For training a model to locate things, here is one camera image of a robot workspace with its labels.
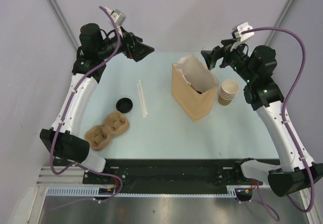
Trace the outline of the brown paper bag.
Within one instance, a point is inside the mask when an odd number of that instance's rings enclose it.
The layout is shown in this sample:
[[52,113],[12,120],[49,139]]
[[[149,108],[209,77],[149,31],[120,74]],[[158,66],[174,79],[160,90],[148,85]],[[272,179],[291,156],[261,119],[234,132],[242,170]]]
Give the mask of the brown paper bag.
[[172,96],[193,122],[211,112],[219,85],[215,74],[193,53],[172,64]]

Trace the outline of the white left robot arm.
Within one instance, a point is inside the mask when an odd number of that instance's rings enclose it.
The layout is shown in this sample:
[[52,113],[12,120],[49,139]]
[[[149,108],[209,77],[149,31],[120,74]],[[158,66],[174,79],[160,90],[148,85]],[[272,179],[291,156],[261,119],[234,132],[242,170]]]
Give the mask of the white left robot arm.
[[122,53],[138,62],[154,52],[142,38],[123,27],[119,28],[119,35],[112,36],[112,33],[115,30],[106,33],[95,23],[81,27],[81,45],[77,49],[67,97],[52,126],[40,132],[51,163],[58,157],[80,164],[94,171],[94,178],[102,184],[111,179],[112,172],[105,167],[106,160],[90,150],[90,144],[78,136],[85,109],[106,68],[106,59]]

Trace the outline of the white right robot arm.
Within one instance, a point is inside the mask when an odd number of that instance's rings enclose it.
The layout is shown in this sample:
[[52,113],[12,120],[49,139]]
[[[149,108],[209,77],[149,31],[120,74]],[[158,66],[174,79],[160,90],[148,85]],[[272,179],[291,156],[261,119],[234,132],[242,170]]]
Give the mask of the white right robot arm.
[[203,50],[203,56],[209,70],[222,59],[220,68],[231,67],[245,82],[243,89],[245,101],[261,118],[277,150],[280,165],[272,165],[245,158],[234,165],[233,179],[238,184],[245,184],[250,179],[269,184],[271,190],[279,197],[309,188],[322,178],[322,164],[314,159],[300,144],[296,147],[289,130],[295,133],[288,113],[282,112],[284,97],[278,85],[272,79],[277,66],[274,49],[260,45],[251,55],[244,53],[246,44],[231,49],[233,40],[221,41],[222,47]]

